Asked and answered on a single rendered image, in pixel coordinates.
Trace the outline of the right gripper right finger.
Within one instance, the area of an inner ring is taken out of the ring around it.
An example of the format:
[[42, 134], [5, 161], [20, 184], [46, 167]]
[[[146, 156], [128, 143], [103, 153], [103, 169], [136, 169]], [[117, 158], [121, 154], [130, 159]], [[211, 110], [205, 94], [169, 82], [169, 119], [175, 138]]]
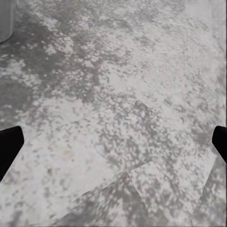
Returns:
[[227, 127], [217, 125], [215, 127], [212, 143], [227, 163]]

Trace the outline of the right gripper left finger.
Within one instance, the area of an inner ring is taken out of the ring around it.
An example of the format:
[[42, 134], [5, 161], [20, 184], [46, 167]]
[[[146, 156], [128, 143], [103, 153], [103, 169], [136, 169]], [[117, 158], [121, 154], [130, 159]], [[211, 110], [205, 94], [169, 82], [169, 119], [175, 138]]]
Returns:
[[0, 181], [2, 181], [23, 144], [24, 137], [20, 126], [0, 131]]

